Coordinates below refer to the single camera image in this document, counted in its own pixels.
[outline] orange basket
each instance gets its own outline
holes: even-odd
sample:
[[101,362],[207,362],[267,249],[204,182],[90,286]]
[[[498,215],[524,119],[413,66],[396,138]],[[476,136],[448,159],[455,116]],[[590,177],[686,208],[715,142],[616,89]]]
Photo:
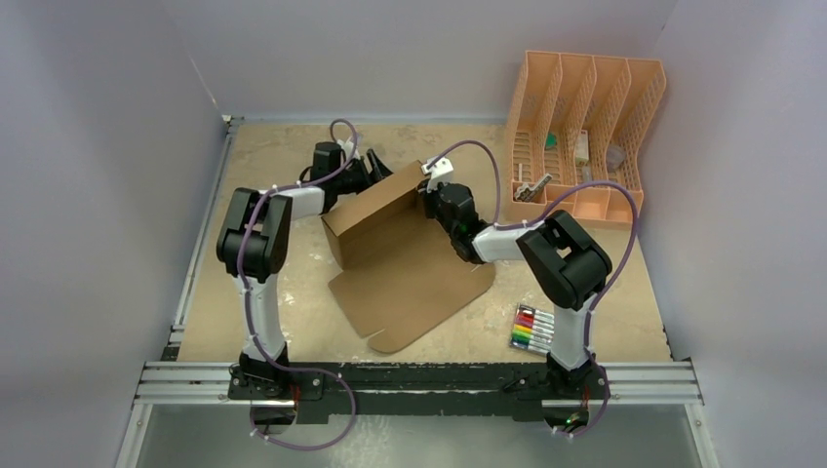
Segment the orange basket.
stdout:
[[[666,90],[666,74],[659,60],[526,52],[506,125],[510,151],[512,194],[546,173],[552,176],[542,193],[530,202],[509,197],[511,220],[533,219],[546,204],[583,181],[583,169],[594,180],[613,180],[625,186],[638,207],[644,192],[638,173],[638,152],[647,128]],[[574,161],[580,130],[588,132],[588,163]],[[551,134],[556,144],[546,148]],[[610,144],[626,154],[609,172]],[[616,190],[589,187],[559,205],[591,227],[628,228],[632,212]]]

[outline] marker set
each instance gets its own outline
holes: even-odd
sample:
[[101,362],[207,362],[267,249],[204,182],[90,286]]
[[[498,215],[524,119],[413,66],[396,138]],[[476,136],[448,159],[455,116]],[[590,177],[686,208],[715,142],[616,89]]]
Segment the marker set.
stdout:
[[554,315],[520,304],[511,329],[511,346],[545,355],[554,337]]

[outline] cardboard box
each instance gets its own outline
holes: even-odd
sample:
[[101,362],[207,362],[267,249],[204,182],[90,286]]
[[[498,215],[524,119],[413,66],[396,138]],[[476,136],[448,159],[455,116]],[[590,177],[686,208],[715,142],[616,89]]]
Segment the cardboard box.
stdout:
[[462,261],[442,226],[425,217],[416,194],[421,164],[322,216],[343,270],[331,292],[356,333],[382,353],[405,348],[493,284],[493,265]]

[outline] white backdrop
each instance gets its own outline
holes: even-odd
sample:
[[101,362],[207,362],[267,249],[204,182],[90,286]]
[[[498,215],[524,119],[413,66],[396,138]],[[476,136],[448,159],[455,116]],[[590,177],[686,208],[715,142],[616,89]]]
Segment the white backdrop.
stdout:
[[643,156],[642,246],[722,466],[824,466],[827,10],[681,0]]
[[223,113],[504,120],[526,49],[647,56],[676,0],[165,0]]
[[0,1],[0,84],[0,465],[112,466],[223,123],[158,0]]

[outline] wooden table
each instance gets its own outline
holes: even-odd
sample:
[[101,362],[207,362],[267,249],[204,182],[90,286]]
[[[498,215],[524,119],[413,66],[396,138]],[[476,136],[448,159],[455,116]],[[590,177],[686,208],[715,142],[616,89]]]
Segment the wooden table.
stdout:
[[[372,147],[391,169],[426,159],[461,139],[487,144],[502,168],[503,129],[485,125],[359,125],[363,150]],[[337,135],[346,137],[345,128]],[[237,187],[289,184],[312,162],[313,146],[329,139],[327,126],[245,124],[238,132],[210,226],[205,258],[197,274],[180,361],[234,362],[245,336],[239,296],[214,254],[217,233]],[[491,219],[494,183],[482,150],[463,146],[451,155],[454,181],[468,185],[484,219]],[[628,231],[589,232],[619,260]],[[508,346],[515,307],[523,302],[553,310],[527,265],[496,264],[490,290],[409,347],[380,355],[367,346],[336,305],[327,283],[339,272],[318,217],[293,223],[287,264],[279,279],[279,307],[294,361],[524,362],[541,357]],[[594,343],[598,359],[613,362],[671,361],[660,314],[640,246],[598,308]]]

